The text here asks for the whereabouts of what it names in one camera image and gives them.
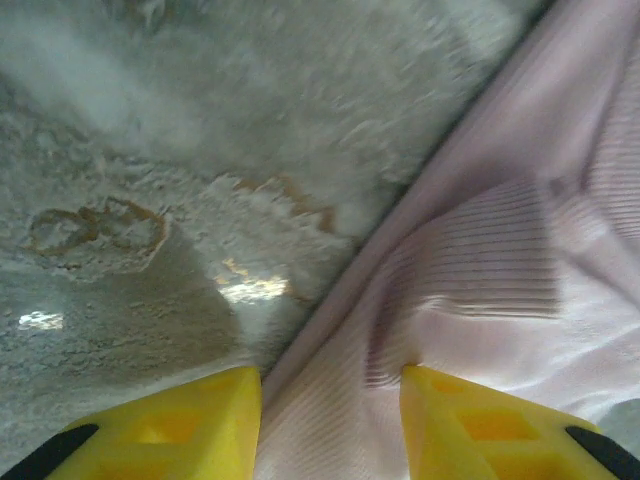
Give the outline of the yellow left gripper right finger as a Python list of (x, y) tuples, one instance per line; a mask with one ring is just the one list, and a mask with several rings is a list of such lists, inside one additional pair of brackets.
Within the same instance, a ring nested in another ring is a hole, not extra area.
[(400, 413), (413, 479), (639, 477), (638, 459), (595, 425), (427, 367), (404, 367)]

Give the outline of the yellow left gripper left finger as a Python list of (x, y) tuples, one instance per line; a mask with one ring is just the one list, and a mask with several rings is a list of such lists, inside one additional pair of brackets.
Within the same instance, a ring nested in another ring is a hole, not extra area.
[(236, 367), (81, 418), (6, 479), (225, 479), (254, 475), (261, 379)]

